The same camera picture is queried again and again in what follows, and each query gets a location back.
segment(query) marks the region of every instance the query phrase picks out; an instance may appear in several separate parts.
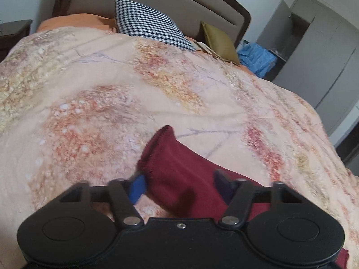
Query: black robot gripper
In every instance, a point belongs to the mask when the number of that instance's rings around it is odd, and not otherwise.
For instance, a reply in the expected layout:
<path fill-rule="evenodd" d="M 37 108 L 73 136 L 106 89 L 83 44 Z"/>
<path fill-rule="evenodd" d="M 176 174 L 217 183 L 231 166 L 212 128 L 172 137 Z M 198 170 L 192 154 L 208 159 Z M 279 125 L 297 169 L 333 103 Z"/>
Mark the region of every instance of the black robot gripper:
<path fill-rule="evenodd" d="M 333 217 L 281 182 L 230 185 L 230 205 L 218 223 L 150 218 L 145 225 L 128 197 L 128 181 L 78 183 L 19 227 L 24 268 L 339 269 L 345 236 Z M 93 210 L 93 202 L 109 203 L 114 221 Z M 270 209 L 247 221 L 258 202 Z"/>

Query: metal screw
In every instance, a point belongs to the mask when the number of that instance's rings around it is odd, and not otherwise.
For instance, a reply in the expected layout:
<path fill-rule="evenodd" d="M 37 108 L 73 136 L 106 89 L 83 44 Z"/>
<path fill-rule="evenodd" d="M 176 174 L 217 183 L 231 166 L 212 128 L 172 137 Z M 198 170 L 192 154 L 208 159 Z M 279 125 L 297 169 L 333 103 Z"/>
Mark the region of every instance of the metal screw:
<path fill-rule="evenodd" d="M 234 226 L 235 224 L 239 223 L 239 219 L 235 216 L 225 216 L 222 218 L 222 222 L 229 226 Z"/>
<path fill-rule="evenodd" d="M 177 227 L 183 230 L 184 228 L 186 228 L 186 225 L 184 223 L 178 223 Z"/>
<path fill-rule="evenodd" d="M 124 224 L 127 224 L 128 226 L 136 226 L 140 224 L 141 219 L 139 219 L 137 216 L 128 216 L 123 220 Z"/>

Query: orange pillow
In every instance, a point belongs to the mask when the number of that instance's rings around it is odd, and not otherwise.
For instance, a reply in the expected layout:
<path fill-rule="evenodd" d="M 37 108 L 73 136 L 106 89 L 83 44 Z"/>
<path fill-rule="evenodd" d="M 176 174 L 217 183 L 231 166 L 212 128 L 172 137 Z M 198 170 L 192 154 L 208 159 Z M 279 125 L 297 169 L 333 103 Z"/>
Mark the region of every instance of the orange pillow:
<path fill-rule="evenodd" d="M 36 32 L 53 30 L 55 28 L 65 26 L 91 27 L 101 30 L 109 30 L 113 33 L 117 32 L 114 19 L 86 13 L 59 16 L 47 19 L 40 24 Z"/>

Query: headboard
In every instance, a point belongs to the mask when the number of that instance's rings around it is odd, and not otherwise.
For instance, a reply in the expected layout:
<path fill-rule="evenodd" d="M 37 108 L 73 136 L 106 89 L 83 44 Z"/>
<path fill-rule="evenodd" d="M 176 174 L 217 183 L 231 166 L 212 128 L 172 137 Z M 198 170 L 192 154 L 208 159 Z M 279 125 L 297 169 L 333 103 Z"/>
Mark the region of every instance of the headboard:
<path fill-rule="evenodd" d="M 168 15 L 188 37 L 203 41 L 201 21 L 225 31 L 237 47 L 251 15 L 236 0 L 133 0 Z M 114 0 L 56 0 L 53 16 L 91 13 L 114 17 Z"/>

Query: nightstand top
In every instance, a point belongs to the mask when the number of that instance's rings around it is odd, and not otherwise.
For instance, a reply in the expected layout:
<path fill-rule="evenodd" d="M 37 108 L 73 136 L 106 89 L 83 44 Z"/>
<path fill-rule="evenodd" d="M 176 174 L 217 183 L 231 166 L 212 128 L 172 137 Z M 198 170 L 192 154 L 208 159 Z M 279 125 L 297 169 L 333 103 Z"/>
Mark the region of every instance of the nightstand top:
<path fill-rule="evenodd" d="M 4 36 L 17 36 L 26 27 L 30 26 L 32 20 L 20 20 L 0 24 L 0 37 Z"/>

